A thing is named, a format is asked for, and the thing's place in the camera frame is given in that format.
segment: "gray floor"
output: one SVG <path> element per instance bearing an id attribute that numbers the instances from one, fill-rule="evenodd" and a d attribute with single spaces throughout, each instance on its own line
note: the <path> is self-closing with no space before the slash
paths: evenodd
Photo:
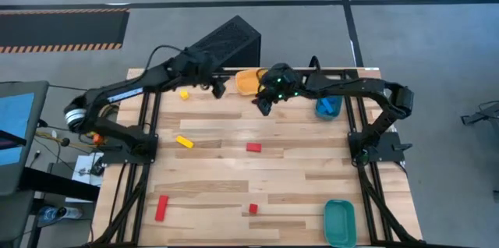
<path id="1" fill-rule="evenodd" d="M 213 0 L 0 0 L 6 4 L 180 2 Z M 463 126 L 459 116 L 497 99 L 499 5 L 355 6 L 352 8 L 365 66 L 416 92 L 413 116 L 397 124 L 423 237 L 431 243 L 495 247 L 499 243 L 499 143 L 489 122 Z M 119 51 L 0 55 L 3 80 L 49 80 L 96 87 L 143 66 L 155 45 L 186 46 L 239 14 L 262 33 L 262 65 L 353 66 L 340 6 L 134 9 Z M 154 62 L 173 53 L 164 52 Z M 63 126 L 62 108 L 78 93 L 50 89 L 43 118 Z M 75 152 L 63 151 L 74 161 Z M 43 152 L 35 167 L 55 159 Z M 80 224 L 46 228 L 40 247 L 81 244 Z"/>

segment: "green bowl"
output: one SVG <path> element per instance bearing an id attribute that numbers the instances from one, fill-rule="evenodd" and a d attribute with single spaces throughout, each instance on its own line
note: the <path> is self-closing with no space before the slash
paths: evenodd
<path id="1" fill-rule="evenodd" d="M 353 248 L 357 244 L 356 215 L 347 200 L 329 200 L 324 208 L 324 235 L 329 245 Z"/>

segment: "red block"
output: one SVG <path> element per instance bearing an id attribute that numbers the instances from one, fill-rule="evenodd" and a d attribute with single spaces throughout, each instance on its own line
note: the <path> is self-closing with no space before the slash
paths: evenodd
<path id="1" fill-rule="evenodd" d="M 247 143 L 246 151 L 256 151 L 262 152 L 262 144 L 261 143 Z"/>
<path id="2" fill-rule="evenodd" d="M 157 203 L 157 208 L 156 208 L 156 218 L 155 218 L 156 221 L 163 221 L 165 219 L 167 202 L 168 202 L 167 196 L 159 197 L 159 202 Z"/>
<path id="3" fill-rule="evenodd" d="M 256 205 L 256 204 L 250 204 L 249 205 L 249 212 L 251 214 L 256 214 L 257 211 L 258 211 L 258 205 Z"/>

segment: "wooden tabletop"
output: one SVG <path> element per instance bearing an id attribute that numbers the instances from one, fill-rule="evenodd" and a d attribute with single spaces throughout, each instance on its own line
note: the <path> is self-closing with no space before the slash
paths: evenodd
<path id="1" fill-rule="evenodd" d="M 378 69 L 358 69 L 360 77 L 380 77 Z M 131 69 L 128 77 L 142 69 Z M 163 93 L 157 134 L 160 143 L 147 185 L 140 245 L 326 245 L 324 205 L 349 200 L 356 213 L 357 243 L 370 244 L 357 171 L 350 164 L 345 105 L 334 121 L 314 115 L 315 101 L 302 97 L 280 102 L 263 117 L 253 97 L 237 93 L 233 79 L 222 99 L 209 90 L 186 87 Z M 147 119 L 153 106 L 151 98 Z M 354 112 L 356 100 L 353 100 Z M 120 104 L 118 122 L 137 123 L 142 97 Z M 379 106 L 365 99 L 372 122 Z M 357 126 L 362 126 L 356 116 Z M 193 149 L 176 143 L 182 135 Z M 261 153 L 247 152 L 246 143 L 261 143 Z M 407 178 L 394 163 L 379 163 L 388 207 L 407 231 L 421 238 Z M 108 226 L 120 165 L 107 167 L 94 216 L 94 233 Z M 123 175 L 115 213 L 122 205 L 128 167 Z M 160 195 L 169 196 L 164 221 L 154 216 Z M 250 204 L 258 213 L 249 214 Z M 379 212 L 373 204 L 378 239 L 383 239 Z M 131 211 L 125 240 L 131 239 Z"/>

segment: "black speaker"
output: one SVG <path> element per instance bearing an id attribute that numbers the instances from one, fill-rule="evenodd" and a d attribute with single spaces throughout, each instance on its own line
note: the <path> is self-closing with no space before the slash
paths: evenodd
<path id="1" fill-rule="evenodd" d="M 261 34 L 240 16 L 196 42 L 195 51 L 208 51 L 223 67 L 260 67 Z"/>

